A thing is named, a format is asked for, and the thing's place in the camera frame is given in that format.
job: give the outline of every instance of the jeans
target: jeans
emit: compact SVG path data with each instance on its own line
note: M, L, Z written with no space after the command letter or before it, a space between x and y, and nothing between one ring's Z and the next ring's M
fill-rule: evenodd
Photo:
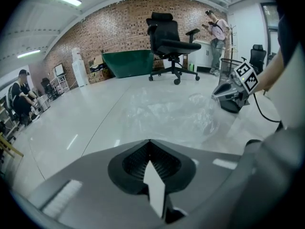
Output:
M213 55L211 68L214 70L219 70L219 68L220 68L219 60L220 60L221 54L223 53L223 47L224 47L224 41L221 41L217 38L215 38L211 41L211 48L212 48L212 55Z

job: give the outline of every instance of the brick wall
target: brick wall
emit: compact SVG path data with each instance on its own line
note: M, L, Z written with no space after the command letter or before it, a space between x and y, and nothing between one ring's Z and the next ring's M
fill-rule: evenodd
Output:
M209 41L211 35L202 28L202 23L210 19L205 11L212 9L219 19L227 20L226 14L209 5L192 0L125 0L118 4L102 8L74 25L54 45L46 56L44 63L50 78L53 68L62 63L67 74L69 85L75 81L72 69L71 49L79 47L86 71L89 73L89 61L104 52L150 49L147 35L146 18L152 12L169 12L178 22L180 40L188 42L186 32L198 28L201 31L195 39ZM156 61L155 67L162 66Z

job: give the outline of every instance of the person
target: person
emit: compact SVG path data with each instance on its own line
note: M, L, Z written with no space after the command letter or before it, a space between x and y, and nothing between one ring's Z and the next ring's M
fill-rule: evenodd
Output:
M284 11L278 6L277 12L279 15L278 42L280 48L277 54L269 62L266 69L258 75L257 78L259 80L259 84L254 89L253 93L259 92L261 90L268 91L273 86L273 84L284 72L298 44L298 40L292 33L293 31L291 30L290 24L287 20L287 17L285 16ZM283 123L280 122L276 131L279 131L282 128ZM254 142L260 142L260 140L249 140L246 146Z
M31 99L34 100L37 96L29 88L27 74L28 72L26 70L20 70L18 80L12 86L13 108L18 115L21 116L24 114L30 117L31 121L35 121L40 116L31 111L31 106L35 107L36 104Z
M217 19L212 10L207 10L205 13L210 17L210 19L212 19L212 21L209 22L209 25L202 24L202 26L206 30L208 30L211 35L215 37L211 41L213 61L211 65L210 74L219 76L219 60L223 52L223 48L225 46L225 39L229 38L231 35L231 28L225 20Z

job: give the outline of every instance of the shelf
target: shelf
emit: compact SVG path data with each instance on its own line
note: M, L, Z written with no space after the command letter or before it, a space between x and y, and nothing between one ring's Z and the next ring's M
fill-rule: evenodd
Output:
M5 135L5 137L10 136L10 134L12 133L12 131L13 131L16 127L17 127L17 125L15 125L15 126L9 131L9 133L7 133L7 134Z
M1 110L0 110L0 114L2 114L2 112L5 110L5 108L3 107Z
M10 118L8 117L8 118L4 121L4 124L6 124L9 120L10 120Z

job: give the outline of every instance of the black chair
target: black chair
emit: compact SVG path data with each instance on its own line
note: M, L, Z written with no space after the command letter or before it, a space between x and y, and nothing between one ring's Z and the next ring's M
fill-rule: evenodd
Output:
M48 98L52 101L58 98L60 95L57 93L57 91L54 90L54 88L50 84L50 80L48 78L43 78L41 85L44 89L44 92L47 94Z
M172 72L178 79L174 83L180 83L180 75L183 73L196 75L198 81L200 77L198 73L188 71L183 68L175 67L175 63L179 63L179 56L182 54L189 54L201 48L200 44L181 42L178 33L178 23L173 21L173 16L170 13L156 13L152 12L152 18L146 19L149 25L147 34L150 36L151 50L158 55L160 59L168 59L172 62L171 68L162 71L151 72L149 80L153 80L153 75L161 75L162 73ZM199 32L195 29L187 33L193 40L193 34Z
M254 44L251 49L251 58L249 64L253 67L256 74L260 74L263 71L264 59L267 52L263 49L262 45Z

